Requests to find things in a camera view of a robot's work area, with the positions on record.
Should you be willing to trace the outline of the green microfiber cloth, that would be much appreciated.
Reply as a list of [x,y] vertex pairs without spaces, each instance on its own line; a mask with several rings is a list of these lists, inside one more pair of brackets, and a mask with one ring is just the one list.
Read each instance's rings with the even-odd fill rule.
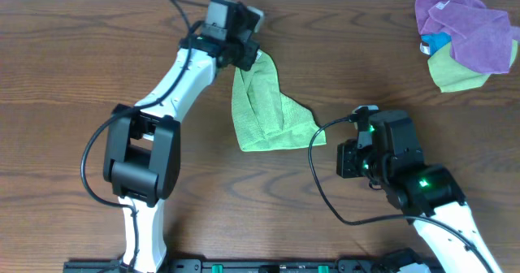
[[258,51],[250,70],[237,68],[232,86],[232,121],[243,152],[296,150],[326,145],[312,112],[280,91],[271,56]]

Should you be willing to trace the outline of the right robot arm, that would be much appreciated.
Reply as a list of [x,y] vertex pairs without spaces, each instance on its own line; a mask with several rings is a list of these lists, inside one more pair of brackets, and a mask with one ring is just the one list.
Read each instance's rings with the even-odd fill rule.
[[416,128],[404,110],[360,106],[349,116],[357,136],[339,144],[337,174],[366,177],[409,216],[447,272],[498,272],[476,227],[466,196],[450,171],[424,159]]

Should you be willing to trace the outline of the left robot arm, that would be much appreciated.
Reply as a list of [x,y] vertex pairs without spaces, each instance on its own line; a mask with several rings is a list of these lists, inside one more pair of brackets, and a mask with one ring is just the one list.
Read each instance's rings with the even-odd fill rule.
[[253,6],[210,0],[205,19],[188,25],[172,67],[157,86],[134,106],[113,110],[103,177],[124,214],[122,269],[161,268],[167,255],[163,209],[180,173],[181,122],[222,68],[252,67],[259,50],[252,36],[263,20]]

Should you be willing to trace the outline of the blue cloth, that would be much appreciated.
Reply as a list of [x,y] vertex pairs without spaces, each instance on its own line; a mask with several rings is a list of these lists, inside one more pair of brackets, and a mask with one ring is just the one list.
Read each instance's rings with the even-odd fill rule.
[[451,37],[445,32],[422,35],[419,49],[423,54],[432,56],[436,51],[451,41]]

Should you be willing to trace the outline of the purple microfiber cloth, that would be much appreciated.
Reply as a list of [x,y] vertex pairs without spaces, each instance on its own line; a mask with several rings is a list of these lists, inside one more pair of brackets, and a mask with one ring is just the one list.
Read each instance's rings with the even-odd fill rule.
[[451,37],[451,57],[461,65],[483,74],[509,72],[519,30],[506,11],[480,0],[416,0],[415,15],[421,35]]

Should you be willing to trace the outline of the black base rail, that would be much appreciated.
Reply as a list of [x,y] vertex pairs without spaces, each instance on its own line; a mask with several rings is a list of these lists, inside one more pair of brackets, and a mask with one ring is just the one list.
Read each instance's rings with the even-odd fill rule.
[[[396,266],[359,259],[341,259],[321,262],[268,262],[268,261],[202,261],[175,259],[161,265],[159,273],[370,273],[399,272]],[[118,261],[80,262],[63,264],[64,273],[127,272]]]

